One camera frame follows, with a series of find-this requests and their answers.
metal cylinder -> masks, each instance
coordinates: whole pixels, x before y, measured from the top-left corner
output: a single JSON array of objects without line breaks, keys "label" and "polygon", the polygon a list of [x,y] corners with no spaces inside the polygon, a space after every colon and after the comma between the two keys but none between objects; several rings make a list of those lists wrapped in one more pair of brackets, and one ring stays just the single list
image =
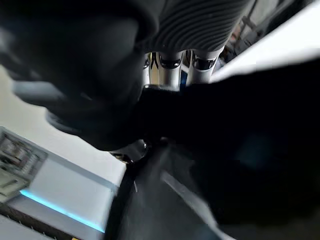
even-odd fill
[{"label": "metal cylinder", "polygon": [[143,65],[143,72],[142,72],[142,84],[148,85],[150,84],[150,58],[149,53],[144,55],[144,65]]},{"label": "metal cylinder", "polygon": [[144,140],[139,139],[121,149],[110,151],[117,159],[133,164],[142,159],[148,152],[148,145]]},{"label": "metal cylinder", "polygon": [[182,51],[175,53],[157,53],[156,59],[159,65],[159,85],[170,86],[172,90],[179,91]]},{"label": "metal cylinder", "polygon": [[217,51],[193,50],[186,84],[208,84],[223,47]]}]

blue led light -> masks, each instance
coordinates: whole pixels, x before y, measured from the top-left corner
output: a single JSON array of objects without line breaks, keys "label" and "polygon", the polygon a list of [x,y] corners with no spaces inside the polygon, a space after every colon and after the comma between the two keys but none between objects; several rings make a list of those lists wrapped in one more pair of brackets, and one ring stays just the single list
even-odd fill
[{"label": "blue led light", "polygon": [[46,207],[48,207],[48,208],[50,208],[52,210],[57,211],[58,213],[61,213],[63,215],[68,216],[71,219],[76,220],[77,222],[80,222],[80,223],[82,223],[84,225],[89,226],[90,228],[93,228],[93,229],[98,230],[98,231],[100,231],[102,233],[105,233],[105,231],[100,226],[98,226],[98,225],[96,225],[96,224],[94,224],[94,223],[92,223],[90,221],[87,221],[87,220],[83,219],[82,217],[80,217],[78,215],[75,215],[73,213],[67,212],[63,208],[61,208],[59,206],[56,206],[56,205],[54,205],[54,204],[52,204],[52,203],[50,203],[50,202],[48,202],[48,201],[46,201],[46,200],[44,200],[44,199],[42,199],[40,197],[37,197],[36,195],[33,195],[32,193],[28,192],[27,190],[21,190],[20,193],[23,196],[25,196],[25,197],[27,197],[29,199],[32,199],[33,201],[36,201],[39,204],[42,204],[42,205],[44,205],[44,206],[46,206]]}]

ribbed black cover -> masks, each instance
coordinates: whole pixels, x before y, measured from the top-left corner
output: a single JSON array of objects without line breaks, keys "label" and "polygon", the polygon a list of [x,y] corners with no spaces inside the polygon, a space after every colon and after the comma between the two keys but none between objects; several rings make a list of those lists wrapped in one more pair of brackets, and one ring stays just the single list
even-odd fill
[{"label": "ribbed black cover", "polygon": [[161,16],[159,32],[145,52],[214,51],[228,40],[250,0],[180,0]]}]

gloved hand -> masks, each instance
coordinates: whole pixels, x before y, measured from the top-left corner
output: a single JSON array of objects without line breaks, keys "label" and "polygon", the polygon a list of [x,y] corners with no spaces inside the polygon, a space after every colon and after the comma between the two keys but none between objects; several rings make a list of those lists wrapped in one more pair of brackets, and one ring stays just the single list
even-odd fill
[{"label": "gloved hand", "polygon": [[[141,94],[144,63],[135,44],[156,31],[159,2],[4,2],[0,63],[13,79],[14,94],[47,108],[55,128],[100,150],[133,142],[129,118]],[[148,11],[154,21],[141,14]]]}]

silver tube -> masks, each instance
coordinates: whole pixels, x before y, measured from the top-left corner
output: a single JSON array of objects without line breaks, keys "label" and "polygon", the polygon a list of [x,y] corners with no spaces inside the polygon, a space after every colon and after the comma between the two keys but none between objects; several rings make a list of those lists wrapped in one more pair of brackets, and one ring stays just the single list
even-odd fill
[{"label": "silver tube", "polygon": [[157,53],[156,60],[159,65],[158,79],[159,85],[170,86],[173,90],[179,91],[182,53]]},{"label": "silver tube", "polygon": [[217,51],[193,50],[186,85],[208,84],[214,71],[218,56],[224,47]]},{"label": "silver tube", "polygon": [[144,65],[143,65],[143,72],[142,72],[142,84],[148,85],[150,84],[150,59],[149,53],[144,55]]}]

